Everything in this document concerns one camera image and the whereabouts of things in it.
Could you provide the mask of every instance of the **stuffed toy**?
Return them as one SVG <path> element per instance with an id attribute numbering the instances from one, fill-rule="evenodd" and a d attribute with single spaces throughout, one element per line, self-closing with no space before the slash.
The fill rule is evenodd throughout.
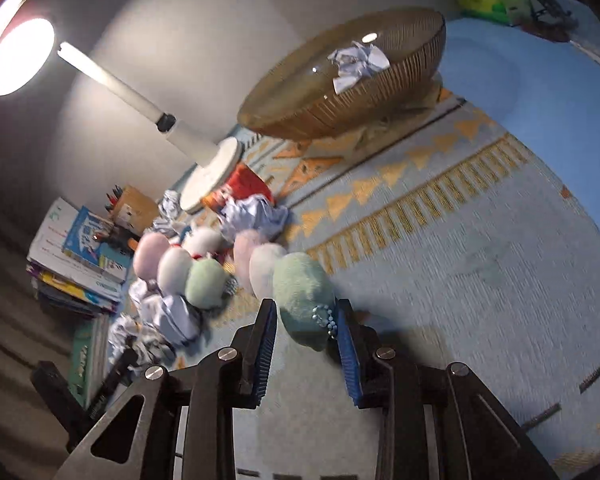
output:
<path id="1" fill-rule="evenodd" d="M 158 276 L 158 263 L 162 255 L 171 247 L 167 237 L 160 233 L 142 235 L 134 256 L 136 276 L 146 282 Z"/>
<path id="2" fill-rule="evenodd" d="M 215 254 L 222 245 L 222 235 L 211 227 L 195 227 L 182 241 L 182 247 L 191 256 L 206 256 L 207 253 Z"/>
<path id="3" fill-rule="evenodd" d="M 324 350 L 330 329 L 320 323 L 316 312 L 327 313 L 335 303 L 324 269 L 308 254 L 291 253 L 276 261 L 272 282 L 273 300 L 291 339 L 316 351 Z"/>
<path id="4" fill-rule="evenodd" d="M 268 240 L 264 235 L 254 229 L 240 231 L 235 237 L 235 277 L 238 279 L 238 285 L 244 288 L 249 294 L 253 294 L 251 281 L 249 279 L 249 260 L 251 259 L 251 253 L 253 253 L 253 250 L 257 246 L 267 242 Z"/>
<path id="5" fill-rule="evenodd" d="M 228 277 L 222 265 L 213 258 L 193 261 L 185 286 L 185 298 L 202 310 L 222 306 L 222 294 Z"/>
<path id="6" fill-rule="evenodd" d="M 164 295 L 184 295 L 189 270 L 193 260 L 187 251 L 178 246 L 165 251 L 158 263 L 158 288 Z"/>
<path id="7" fill-rule="evenodd" d="M 262 244 L 251 253 L 249 280 L 259 301 L 273 298 L 273 267 L 285 255 L 286 249 L 278 244 Z"/>

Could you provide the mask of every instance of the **crumpled paper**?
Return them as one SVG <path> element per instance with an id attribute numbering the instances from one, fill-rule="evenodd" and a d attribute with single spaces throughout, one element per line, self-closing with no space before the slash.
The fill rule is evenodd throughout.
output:
<path id="1" fill-rule="evenodd" d="M 338 77 L 333 79 L 333 89 L 341 94 L 355 85 L 363 77 L 389 68 L 389 60 L 375 45 L 363 45 L 357 41 L 353 46 L 331 52 L 327 59 L 338 67 Z"/>
<path id="2" fill-rule="evenodd" d="M 186 227 L 184 222 L 177 222 L 176 218 L 182 213 L 180 208 L 180 194 L 168 189 L 164 192 L 162 200 L 158 204 L 160 216 L 154 218 L 151 227 L 144 230 L 145 233 L 162 233 L 167 238 L 179 235 Z"/>
<path id="3" fill-rule="evenodd" d="M 109 328 L 111 363 L 114 363 L 125 351 L 126 341 L 130 336 L 134 338 L 132 347 L 138 354 L 138 363 L 134 370 L 137 371 L 147 364 L 155 365 L 175 359 L 173 347 L 160 332 L 122 313 Z"/>
<path id="4" fill-rule="evenodd" d="M 181 296 L 154 294 L 142 300 L 138 315 L 144 325 L 155 328 L 174 347 L 195 341 L 202 331 L 202 316 Z"/>
<path id="5" fill-rule="evenodd" d="M 240 231 L 255 229 L 267 240 L 273 240 L 285 227 L 289 209 L 272 206 L 264 195 L 251 195 L 244 200 L 229 197 L 222 209 L 220 232 L 231 243 Z"/>

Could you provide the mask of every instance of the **floor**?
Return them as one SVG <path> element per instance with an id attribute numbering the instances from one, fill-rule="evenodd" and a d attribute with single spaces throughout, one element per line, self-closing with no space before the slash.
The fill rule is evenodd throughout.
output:
<path id="1" fill-rule="evenodd" d="M 582 28 L 600 44 L 600 24 L 577 5 Z M 445 87 L 524 142 L 600 229 L 600 66 L 568 43 L 481 20 L 449 22 L 447 34 Z"/>

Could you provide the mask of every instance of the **stack of books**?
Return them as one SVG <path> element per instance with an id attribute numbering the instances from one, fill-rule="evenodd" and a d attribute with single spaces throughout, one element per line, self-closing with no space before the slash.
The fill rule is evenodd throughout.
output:
<path id="1" fill-rule="evenodd" d="M 127 257 L 123 275 L 112 277 L 104 268 L 95 268 L 103 252 L 100 247 L 91 244 L 85 248 L 82 243 L 84 253 L 97 249 L 93 261 L 83 257 L 81 244 L 75 241 L 75 237 L 90 238 L 89 228 L 84 226 L 85 221 L 91 221 L 88 213 L 83 208 L 78 214 L 71 204 L 61 198 L 56 199 L 31 243 L 27 270 L 39 296 L 55 306 L 64 306 L 93 317 L 115 311 L 116 303 L 122 298 L 120 282 L 126 277 L 130 259 Z M 108 258 L 104 257 L 102 261 L 109 265 Z"/>
<path id="2" fill-rule="evenodd" d="M 109 315 L 116 312 L 122 299 L 121 282 L 130 266 L 128 256 L 118 258 L 113 249 L 101 247 L 104 244 L 90 243 L 91 227 L 99 230 L 103 226 L 87 209 L 78 211 L 58 198 L 27 256 L 27 272 L 38 301 L 84 318 L 75 332 L 68 378 L 72 394 L 83 406 L 104 378 Z"/>

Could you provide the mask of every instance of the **woven basket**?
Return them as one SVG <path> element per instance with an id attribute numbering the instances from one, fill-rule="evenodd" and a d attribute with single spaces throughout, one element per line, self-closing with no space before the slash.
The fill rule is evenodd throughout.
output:
<path id="1" fill-rule="evenodd" d="M 336 95 L 337 67 L 327 56 L 369 33 L 391 66 Z M 377 119 L 418 94 L 436 72 L 445 46 L 445 20 L 409 7 L 367 14 L 316 36 L 285 57 L 251 90 L 238 122 L 281 139 L 335 137 Z"/>

